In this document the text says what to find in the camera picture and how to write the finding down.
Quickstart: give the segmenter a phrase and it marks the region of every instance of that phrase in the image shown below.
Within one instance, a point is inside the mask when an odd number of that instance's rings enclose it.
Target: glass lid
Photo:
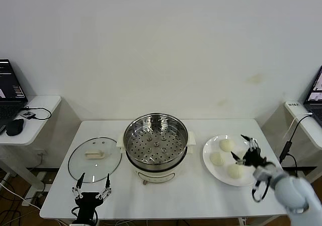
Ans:
[[[85,172],[84,183],[98,182],[115,171],[121,158],[122,154],[116,147],[115,140],[107,137],[93,138],[73,151],[68,161],[68,171],[76,180]]]

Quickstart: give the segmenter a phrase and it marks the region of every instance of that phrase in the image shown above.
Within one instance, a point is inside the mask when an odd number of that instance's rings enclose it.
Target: white plate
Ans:
[[[202,151],[202,157],[203,161],[210,171],[210,173],[217,178],[218,180],[232,185],[236,187],[242,187],[242,186],[249,186],[254,184],[255,179],[253,177],[253,172],[255,171],[254,167],[246,167],[244,166],[244,175],[240,179],[233,179],[228,175],[227,168],[229,165],[234,164],[236,161],[233,159],[230,152],[224,152],[219,147],[219,142],[222,139],[233,139],[235,142],[235,147],[232,149],[232,152],[234,152],[236,155],[238,155],[240,152],[244,151],[246,152],[249,149],[249,143],[246,142],[240,135],[218,135],[210,140],[207,141],[207,143],[203,147]],[[213,152],[220,152],[223,159],[224,159],[224,165],[223,166],[215,166],[210,161],[210,154]]]

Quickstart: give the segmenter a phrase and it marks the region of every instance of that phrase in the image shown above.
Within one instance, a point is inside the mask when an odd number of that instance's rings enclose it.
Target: white side table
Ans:
[[[307,109],[299,101],[286,101],[286,109],[290,112],[293,118],[300,116],[301,114],[308,113]],[[295,121],[298,122],[302,117],[298,117]],[[303,119],[300,123],[300,127],[303,129],[307,137],[311,140],[314,146],[322,150],[322,127],[316,122],[314,118]],[[309,183],[314,182],[316,179],[322,176],[322,160],[319,161],[317,167],[310,172],[307,176],[303,173],[302,177],[306,178]]]
[[[28,97],[28,104],[30,108],[43,107],[48,109],[51,113],[57,108],[61,101],[60,96],[30,96]],[[48,116],[48,112],[37,110],[38,117]],[[37,177],[34,176],[29,170],[27,170],[20,162],[20,159],[13,154],[8,146],[26,146],[31,144],[37,137],[40,130],[43,128],[47,120],[27,120],[24,123],[23,131],[16,136],[8,136],[6,133],[0,135],[0,166],[7,172],[5,179],[10,174],[18,174],[25,179],[31,188],[28,191],[26,198],[33,197],[37,191],[49,191],[50,185],[44,185],[41,180],[44,178],[46,173],[40,172]]]

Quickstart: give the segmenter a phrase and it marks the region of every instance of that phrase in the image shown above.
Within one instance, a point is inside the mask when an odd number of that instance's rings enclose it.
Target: laptop keyboard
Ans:
[[[11,119],[19,112],[20,109],[21,106],[1,106],[0,119]]]

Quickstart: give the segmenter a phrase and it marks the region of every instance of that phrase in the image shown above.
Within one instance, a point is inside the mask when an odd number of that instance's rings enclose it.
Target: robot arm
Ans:
[[[261,149],[253,138],[243,136],[250,148],[242,159],[232,153],[237,164],[254,166],[253,176],[257,180],[252,190],[255,201],[264,199],[255,198],[255,192],[261,182],[271,187],[275,192],[277,201],[282,204],[291,220],[292,226],[322,225],[322,206],[311,185],[303,178],[288,175],[282,168],[276,167],[272,162],[260,156]]]

